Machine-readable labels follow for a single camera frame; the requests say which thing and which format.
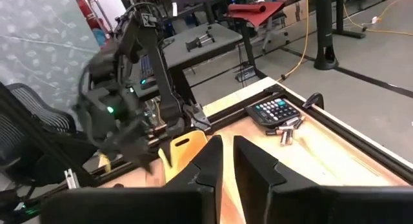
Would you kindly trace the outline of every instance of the concrete floor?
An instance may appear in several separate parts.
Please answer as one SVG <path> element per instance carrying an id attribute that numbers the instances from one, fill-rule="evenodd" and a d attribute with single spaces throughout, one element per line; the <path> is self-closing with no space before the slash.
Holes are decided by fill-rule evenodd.
<path id="1" fill-rule="evenodd" d="M 369 22 L 393 1 L 395 0 L 373 6 L 352 19 L 356 23 Z M 369 1 L 364 4 L 364 7 L 377 2 L 378 0 Z M 410 2 L 402 1 L 392 6 L 383 18 L 383 22 L 373 28 L 413 32 L 413 17 L 410 16 L 413 6 L 409 4 Z M 357 10 L 356 6 L 348 7 L 351 14 Z M 310 17 L 310 32 L 315 29 L 316 22 L 313 15 Z M 286 47 L 302 53 L 305 41 L 299 38 L 305 35 L 305 21 L 288 27 L 287 31 L 293 42 Z M 274 79 L 288 72 L 299 61 L 299 57 L 294 54 L 284 50 L 274 50 L 282 44 L 282 37 L 273 40 L 267 49 L 270 53 L 265 56 L 261 55 L 260 45 L 254 46 L 257 67 Z M 334 50 L 340 66 L 408 90 L 413 90 L 413 83 L 410 82 L 410 78 L 413 78 L 409 57 L 411 50 L 408 49 L 412 45 L 413 38 L 396 34 L 367 33 L 367 37 L 361 40 L 334 36 Z M 310 34 L 305 54 L 315 57 L 316 49 L 316 34 Z M 242 53 L 243 59 L 246 60 L 243 49 Z M 238 64 L 238 50 L 235 50 L 197 65 L 194 67 L 196 74 L 188 70 L 186 77 L 193 86 L 192 91 L 197 101 L 206 105 L 242 88 L 243 85 L 234 79 L 233 73 L 237 70 L 234 66 Z M 246 84 L 249 85 L 257 80 L 256 77 L 249 79 Z M 325 97 L 326 111 L 413 162 L 413 148 L 410 144 L 413 140 L 413 99 L 335 70 L 316 70 L 313 68 L 313 62 L 306 59 L 284 84 L 304 97 L 314 92 L 321 92 Z M 96 159 L 89 162 L 86 167 L 94 168 L 95 164 L 97 164 Z M 50 189 L 51 187 L 37 189 L 35 194 L 42 194 Z M 27 223 L 39 223 L 39 221 L 35 218 Z"/>

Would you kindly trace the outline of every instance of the black office chair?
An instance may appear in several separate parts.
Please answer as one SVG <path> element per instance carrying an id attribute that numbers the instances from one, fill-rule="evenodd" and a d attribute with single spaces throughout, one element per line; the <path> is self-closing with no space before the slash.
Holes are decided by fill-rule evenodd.
<path id="1" fill-rule="evenodd" d="M 85 135 L 76 130 L 71 115 L 48 106 L 27 85 L 16 83 L 7 88 L 32 114 L 32 121 L 43 127 L 45 137 L 73 161 L 83 165 L 97 151 L 95 146 L 88 143 Z M 0 104 L 0 173 L 16 185 L 31 188 L 23 198 L 17 196 L 17 189 L 0 192 L 0 219 L 5 219 L 19 202 L 29 199 L 36 187 L 64 181 L 64 170 L 67 169 L 39 150 L 36 143 L 12 120 Z"/>

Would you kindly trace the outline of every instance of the black aluminum frame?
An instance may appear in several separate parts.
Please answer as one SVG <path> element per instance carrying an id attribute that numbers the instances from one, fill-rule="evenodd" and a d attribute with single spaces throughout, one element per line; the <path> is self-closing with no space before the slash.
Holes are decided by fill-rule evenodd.
<path id="1" fill-rule="evenodd" d="M 238 102 L 235 105 L 232 105 L 231 107 L 228 107 L 208 117 L 209 121 L 211 122 L 211 128 L 205 130 L 205 134 L 212 135 L 219 129 L 222 129 L 226 126 L 231 125 L 232 123 L 235 123 L 236 121 L 239 121 L 240 119 L 243 119 L 244 117 L 247 117 L 248 115 L 244 110 L 245 107 L 258 103 L 261 100 L 268 98 L 269 96 L 285 98 L 297 107 L 301 107 L 304 104 L 304 101 L 296 97 L 294 94 L 291 94 L 279 85 L 273 85 L 272 87 L 266 88 L 264 89 L 264 91 L 250 98 Z M 368 155 L 369 157 L 383 165 L 385 168 L 389 169 L 389 171 L 399 176 L 401 179 L 405 180 L 408 184 L 413 185 L 413 168 L 408 167 L 407 165 L 388 155 L 381 149 L 376 148 L 373 144 L 369 143 L 365 139 L 353 133 L 351 130 L 343 127 L 333 119 L 322 114 L 315 108 L 310 107 L 309 109 L 306 109 L 305 112 L 317 121 L 319 121 L 321 124 L 325 125 L 330 130 L 332 130 L 334 133 L 341 136 L 350 144 L 354 145 L 363 153 L 365 153 L 366 155 Z M 27 118 L 27 116 L 19 116 L 19 119 L 22 122 L 26 121 L 24 120 L 25 118 Z M 154 142 L 150 145 L 150 147 L 154 149 L 154 152 L 157 152 L 157 149 L 159 148 L 158 146 L 159 142 Z M 41 150 L 48 152 L 50 156 L 55 157 L 56 159 L 62 161 L 66 165 L 72 167 L 72 169 L 75 169 L 75 173 L 79 175 L 79 172 L 76 170 L 76 168 L 78 168 L 79 165 L 73 168 L 73 165 L 70 163 L 70 159 L 68 160 L 66 156 L 60 153 L 57 154 L 56 148 L 54 148 L 53 145 L 45 144 L 43 145 Z M 151 159 L 155 160 L 157 158 L 159 158 L 157 154 L 151 155 Z M 90 183 L 89 186 L 98 187 L 139 167 L 139 165 L 134 165 L 132 163 L 125 162 L 122 159 L 117 159 L 111 162 L 111 166 L 113 170 L 109 173 L 105 173 L 104 167 L 98 168 L 97 170 L 93 171 L 89 175 L 89 178 L 93 179 L 93 182 Z M 28 207 L 28 209 L 34 209 L 36 210 L 36 212 L 31 212 L 30 214 L 16 212 L 16 220 L 18 220 L 17 222 L 22 223 L 39 215 L 39 206 L 42 200 L 52 196 L 53 194 L 56 194 L 57 192 L 61 192 L 66 189 L 67 185 L 61 185 L 56 189 L 47 192 L 46 194 L 43 194 L 37 198 L 32 199 L 29 203 L 26 204 L 26 207 Z"/>

